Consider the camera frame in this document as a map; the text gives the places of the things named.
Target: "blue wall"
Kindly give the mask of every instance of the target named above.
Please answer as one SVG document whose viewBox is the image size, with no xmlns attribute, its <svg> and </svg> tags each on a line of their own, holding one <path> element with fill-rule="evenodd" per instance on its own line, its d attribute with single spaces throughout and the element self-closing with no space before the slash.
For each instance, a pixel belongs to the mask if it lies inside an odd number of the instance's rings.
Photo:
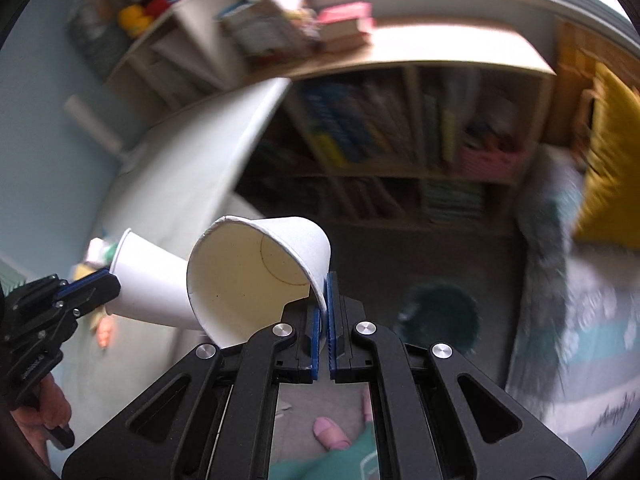
<svg viewBox="0 0 640 480">
<path fill-rule="evenodd" d="M 116 161 L 64 113 L 78 94 L 129 145 L 145 125 L 66 36 L 73 0 L 31 0 L 0 50 L 0 255 L 33 276 L 82 257 Z"/>
</svg>

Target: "green pants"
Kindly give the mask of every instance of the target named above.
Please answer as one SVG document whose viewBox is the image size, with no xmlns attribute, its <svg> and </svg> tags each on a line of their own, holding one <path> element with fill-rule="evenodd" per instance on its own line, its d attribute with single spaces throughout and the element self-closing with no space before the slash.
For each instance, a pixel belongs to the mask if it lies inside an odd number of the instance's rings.
<svg viewBox="0 0 640 480">
<path fill-rule="evenodd" d="M 345 450 L 328 451 L 309 462 L 279 462 L 269 468 L 269 480 L 371 480 L 379 478 L 373 423 Z"/>
</svg>

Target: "paper cup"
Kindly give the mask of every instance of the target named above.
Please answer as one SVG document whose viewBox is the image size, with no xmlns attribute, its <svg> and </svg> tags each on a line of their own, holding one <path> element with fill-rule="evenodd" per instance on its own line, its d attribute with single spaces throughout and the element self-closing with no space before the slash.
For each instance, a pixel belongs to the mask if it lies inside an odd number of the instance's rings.
<svg viewBox="0 0 640 480">
<path fill-rule="evenodd" d="M 160 325 L 200 330 L 187 296 L 187 262 L 127 229 L 111 263 L 120 295 L 108 314 Z"/>
<path fill-rule="evenodd" d="M 284 306 L 308 297 L 311 287 L 325 330 L 330 255 L 324 231 L 306 218 L 223 216 L 189 257 L 191 307 L 207 335 L 226 348 L 279 322 Z"/>
</svg>

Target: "white table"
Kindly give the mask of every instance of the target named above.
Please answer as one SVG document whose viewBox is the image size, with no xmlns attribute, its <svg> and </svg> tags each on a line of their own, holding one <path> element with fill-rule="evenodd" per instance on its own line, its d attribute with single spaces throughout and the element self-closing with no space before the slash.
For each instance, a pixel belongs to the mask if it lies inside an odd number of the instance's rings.
<svg viewBox="0 0 640 480">
<path fill-rule="evenodd" d="M 272 79 L 211 98 L 169 117 L 146 134 L 136 168 L 111 186 L 94 233 L 119 238 L 127 228 L 187 259 L 223 214 L 255 216 L 232 191 L 290 80 Z M 82 444 L 181 358 L 200 333 L 118 317 L 114 341 L 97 346 L 81 319 L 65 344 L 63 389 L 71 427 Z"/>
</svg>

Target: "bed headboard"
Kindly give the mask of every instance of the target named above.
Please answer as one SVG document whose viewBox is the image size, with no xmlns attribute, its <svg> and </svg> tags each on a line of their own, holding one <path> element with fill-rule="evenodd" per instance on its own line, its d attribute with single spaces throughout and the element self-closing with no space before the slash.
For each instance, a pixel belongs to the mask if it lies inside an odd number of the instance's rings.
<svg viewBox="0 0 640 480">
<path fill-rule="evenodd" d="M 640 60 L 636 56 L 588 28 L 558 19 L 558 77 L 543 142 L 569 145 L 580 94 L 591 87 L 597 61 L 626 85 L 640 89 Z"/>
</svg>

